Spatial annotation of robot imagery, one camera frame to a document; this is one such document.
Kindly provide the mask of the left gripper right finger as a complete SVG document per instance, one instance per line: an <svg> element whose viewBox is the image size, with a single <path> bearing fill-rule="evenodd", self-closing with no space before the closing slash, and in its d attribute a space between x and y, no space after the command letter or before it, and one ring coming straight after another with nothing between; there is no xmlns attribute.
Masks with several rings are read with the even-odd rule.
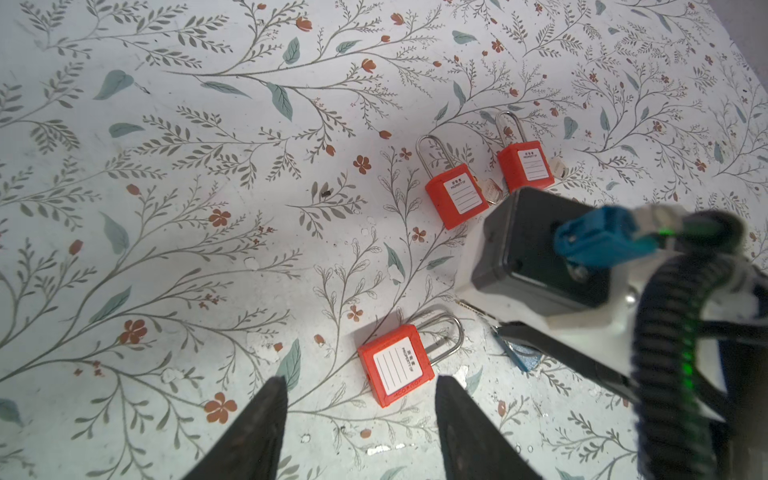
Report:
<svg viewBox="0 0 768 480"><path fill-rule="evenodd" d="M516 480L540 477L455 378L437 378L435 412L448 479Z"/></svg>

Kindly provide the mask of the red padlock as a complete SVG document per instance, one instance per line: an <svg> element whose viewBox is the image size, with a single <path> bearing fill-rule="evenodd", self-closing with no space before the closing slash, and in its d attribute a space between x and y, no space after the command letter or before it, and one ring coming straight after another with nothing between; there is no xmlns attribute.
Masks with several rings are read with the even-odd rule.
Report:
<svg viewBox="0 0 768 480"><path fill-rule="evenodd" d="M441 339L429 346L422 341L428 327L446 323L456 338ZM461 321L452 313L425 317L414 325L398 328L361 345L357 349L372 395L387 408L435 378L434 367L457 353L466 338Z"/></svg>
<svg viewBox="0 0 768 480"><path fill-rule="evenodd" d="M422 152L422 144L437 147L448 162L448 168L438 174L432 172L431 163ZM416 154L429 177L425 186L446 230L453 230L478 217L504 196L504 191L492 179L478 179L466 163L459 163L434 135L423 135L415 145Z"/></svg>
<svg viewBox="0 0 768 480"><path fill-rule="evenodd" d="M495 125L503 143L497 161L508 191L513 193L523 187L540 190L553 187L562 175L552 169L541 142L528 140L518 116L510 111L499 112L495 116Z"/></svg>

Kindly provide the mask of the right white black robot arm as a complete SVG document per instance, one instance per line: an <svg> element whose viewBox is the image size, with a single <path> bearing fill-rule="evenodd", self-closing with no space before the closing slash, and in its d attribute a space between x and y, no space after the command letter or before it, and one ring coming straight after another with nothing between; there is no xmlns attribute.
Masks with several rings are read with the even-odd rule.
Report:
<svg viewBox="0 0 768 480"><path fill-rule="evenodd" d="M629 400L648 479L747 477L767 383L767 277L741 220L666 205L485 229L498 335Z"/></svg>

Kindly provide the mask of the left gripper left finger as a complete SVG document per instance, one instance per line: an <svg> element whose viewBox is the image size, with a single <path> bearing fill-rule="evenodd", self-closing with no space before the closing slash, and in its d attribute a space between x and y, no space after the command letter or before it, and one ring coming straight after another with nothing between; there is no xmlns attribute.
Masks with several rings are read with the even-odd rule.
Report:
<svg viewBox="0 0 768 480"><path fill-rule="evenodd" d="M185 480L275 479L287 419L283 376L268 379Z"/></svg>

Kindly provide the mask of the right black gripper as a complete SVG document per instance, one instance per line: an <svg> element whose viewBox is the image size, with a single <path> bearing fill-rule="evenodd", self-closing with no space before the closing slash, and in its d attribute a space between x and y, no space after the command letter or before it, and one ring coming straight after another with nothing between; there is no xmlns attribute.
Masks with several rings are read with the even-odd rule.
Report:
<svg viewBox="0 0 768 480"><path fill-rule="evenodd" d="M550 356L584 378L635 403L631 374L632 334L619 335L586 330L580 333L540 331L521 321L502 323L500 336L514 344L532 347ZM733 368L735 357L723 342L699 341L696 371L703 382L697 388L703 415L712 420L728 420L738 400L738 379Z"/></svg>

